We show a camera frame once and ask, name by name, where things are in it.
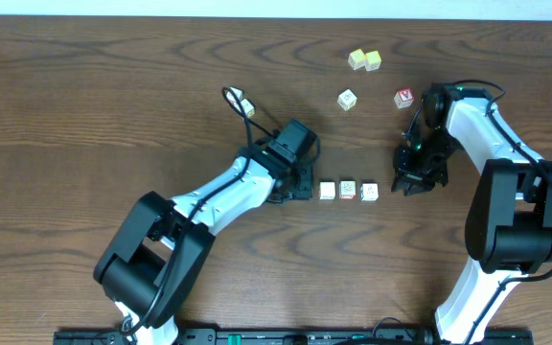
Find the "wooden block red side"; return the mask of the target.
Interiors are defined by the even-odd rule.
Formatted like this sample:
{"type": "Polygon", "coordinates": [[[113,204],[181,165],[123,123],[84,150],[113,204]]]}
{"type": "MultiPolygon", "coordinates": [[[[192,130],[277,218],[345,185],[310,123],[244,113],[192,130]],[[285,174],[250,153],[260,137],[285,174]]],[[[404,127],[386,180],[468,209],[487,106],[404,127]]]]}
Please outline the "wooden block red side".
{"type": "Polygon", "coordinates": [[[379,196],[379,186],[377,183],[361,184],[360,198],[362,201],[376,201],[379,196]]]}

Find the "wooden block plain top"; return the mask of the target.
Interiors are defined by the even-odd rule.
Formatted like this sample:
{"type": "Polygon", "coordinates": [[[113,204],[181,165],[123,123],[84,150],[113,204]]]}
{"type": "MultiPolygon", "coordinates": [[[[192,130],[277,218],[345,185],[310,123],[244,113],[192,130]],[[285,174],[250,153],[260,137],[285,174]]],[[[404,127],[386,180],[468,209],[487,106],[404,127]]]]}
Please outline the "wooden block plain top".
{"type": "Polygon", "coordinates": [[[319,183],[319,198],[321,200],[333,200],[335,197],[335,183],[333,181],[321,181],[319,183]]]}

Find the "wooden block soccer ball A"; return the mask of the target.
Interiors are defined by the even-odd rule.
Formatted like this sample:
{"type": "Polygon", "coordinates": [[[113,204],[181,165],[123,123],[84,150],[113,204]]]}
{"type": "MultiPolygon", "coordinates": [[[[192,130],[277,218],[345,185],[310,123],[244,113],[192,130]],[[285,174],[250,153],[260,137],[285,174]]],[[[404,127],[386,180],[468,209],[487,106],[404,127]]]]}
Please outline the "wooden block soccer ball A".
{"type": "Polygon", "coordinates": [[[341,180],[339,183],[339,196],[342,199],[354,199],[357,195],[357,184],[354,180],[341,180]]]}

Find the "wooden block yellow K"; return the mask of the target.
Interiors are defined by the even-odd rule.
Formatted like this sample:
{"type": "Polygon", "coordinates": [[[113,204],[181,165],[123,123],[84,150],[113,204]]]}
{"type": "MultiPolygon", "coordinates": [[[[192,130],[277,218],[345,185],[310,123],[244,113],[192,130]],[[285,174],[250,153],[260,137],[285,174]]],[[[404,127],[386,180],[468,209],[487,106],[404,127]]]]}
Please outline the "wooden block yellow K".
{"type": "Polygon", "coordinates": [[[251,118],[255,114],[255,107],[248,99],[241,100],[241,107],[247,118],[251,118]]]}

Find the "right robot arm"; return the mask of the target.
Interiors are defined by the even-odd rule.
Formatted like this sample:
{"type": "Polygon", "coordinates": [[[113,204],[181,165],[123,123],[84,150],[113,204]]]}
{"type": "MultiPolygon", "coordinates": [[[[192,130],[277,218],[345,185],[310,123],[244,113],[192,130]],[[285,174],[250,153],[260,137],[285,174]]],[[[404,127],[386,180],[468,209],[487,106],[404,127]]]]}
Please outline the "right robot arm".
{"type": "Polygon", "coordinates": [[[508,126],[484,80],[434,82],[394,152],[392,191],[407,196],[449,182],[448,159],[463,150],[479,172],[465,222],[466,265],[433,313],[421,344],[479,344],[516,286],[552,277],[552,161],[508,126]]]}

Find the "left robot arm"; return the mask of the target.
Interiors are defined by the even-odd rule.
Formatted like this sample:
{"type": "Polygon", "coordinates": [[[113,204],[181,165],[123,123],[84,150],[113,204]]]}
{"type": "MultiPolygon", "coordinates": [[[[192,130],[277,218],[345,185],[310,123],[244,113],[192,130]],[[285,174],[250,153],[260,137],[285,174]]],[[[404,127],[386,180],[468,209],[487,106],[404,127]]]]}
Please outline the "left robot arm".
{"type": "Polygon", "coordinates": [[[187,193],[141,196],[99,258],[93,277],[124,316],[122,337],[171,344],[174,317],[191,292],[217,234],[277,196],[295,196],[311,177],[306,149],[242,149],[228,170],[187,193]]]}

